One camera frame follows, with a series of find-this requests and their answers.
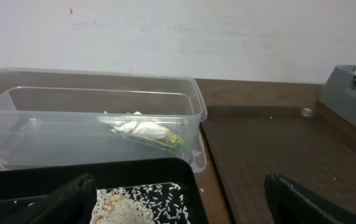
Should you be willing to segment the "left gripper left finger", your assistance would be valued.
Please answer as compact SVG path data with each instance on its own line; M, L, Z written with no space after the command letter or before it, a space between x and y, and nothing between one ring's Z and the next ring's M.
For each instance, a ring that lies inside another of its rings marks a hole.
M64 224L91 222L97 202L96 181L83 174L43 199L0 221L1 224Z

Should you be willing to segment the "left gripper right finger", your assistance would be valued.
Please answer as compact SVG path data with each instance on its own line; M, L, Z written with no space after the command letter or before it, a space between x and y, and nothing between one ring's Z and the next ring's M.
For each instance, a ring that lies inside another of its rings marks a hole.
M281 174L268 174L264 189L275 223L356 224L355 214Z

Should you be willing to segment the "green orange snack wrapper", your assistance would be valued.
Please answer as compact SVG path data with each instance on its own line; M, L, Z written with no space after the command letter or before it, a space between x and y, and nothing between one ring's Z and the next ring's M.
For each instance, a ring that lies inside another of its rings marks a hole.
M169 130L168 136L165 137L164 139L158 139L158 140L150 139L146 137L133 136L130 134L122 134L122 135L124 137L127 137L129 140L137 141L141 144L146 144L162 150L170 150L170 151L178 150L178 148L180 148L183 144L185 144L185 140L180 135L173 133L169 128L167 129Z

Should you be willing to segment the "white tissue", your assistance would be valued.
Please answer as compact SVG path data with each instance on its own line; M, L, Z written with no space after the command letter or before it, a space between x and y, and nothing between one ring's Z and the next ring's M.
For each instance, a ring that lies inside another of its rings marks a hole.
M107 124L113 133L130 134L133 136L146 137L150 139L164 139L168 136L169 130L153 121L140 121L136 115L142 115L140 112L126 113L122 116L97 116L97 120Z

